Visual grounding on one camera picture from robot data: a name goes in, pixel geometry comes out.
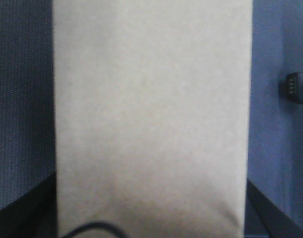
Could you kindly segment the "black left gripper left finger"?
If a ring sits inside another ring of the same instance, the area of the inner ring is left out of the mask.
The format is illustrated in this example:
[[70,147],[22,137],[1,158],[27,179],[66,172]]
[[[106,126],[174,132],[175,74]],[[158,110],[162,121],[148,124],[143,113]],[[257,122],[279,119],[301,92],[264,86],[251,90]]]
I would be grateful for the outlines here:
[[57,236],[56,175],[0,209],[0,238]]

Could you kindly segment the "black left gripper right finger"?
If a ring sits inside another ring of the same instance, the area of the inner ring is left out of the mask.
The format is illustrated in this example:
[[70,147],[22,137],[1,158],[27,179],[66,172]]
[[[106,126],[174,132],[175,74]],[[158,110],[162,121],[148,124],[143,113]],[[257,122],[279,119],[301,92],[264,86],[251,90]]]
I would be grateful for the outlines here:
[[303,229],[247,181],[246,238],[303,238]]

